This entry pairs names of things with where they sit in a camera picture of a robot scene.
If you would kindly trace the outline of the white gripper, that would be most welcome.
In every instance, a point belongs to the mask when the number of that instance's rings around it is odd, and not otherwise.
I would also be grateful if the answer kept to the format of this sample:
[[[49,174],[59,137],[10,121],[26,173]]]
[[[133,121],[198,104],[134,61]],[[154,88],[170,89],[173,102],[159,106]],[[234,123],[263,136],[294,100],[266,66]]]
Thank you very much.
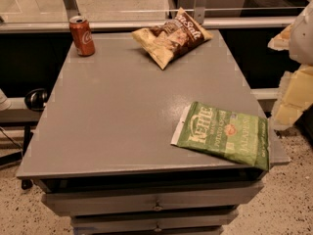
[[[295,72],[286,71],[282,76],[271,112],[272,127],[286,130],[313,104],[313,1],[292,27],[288,25],[269,41],[268,47],[277,51],[289,49],[290,57],[302,64]]]

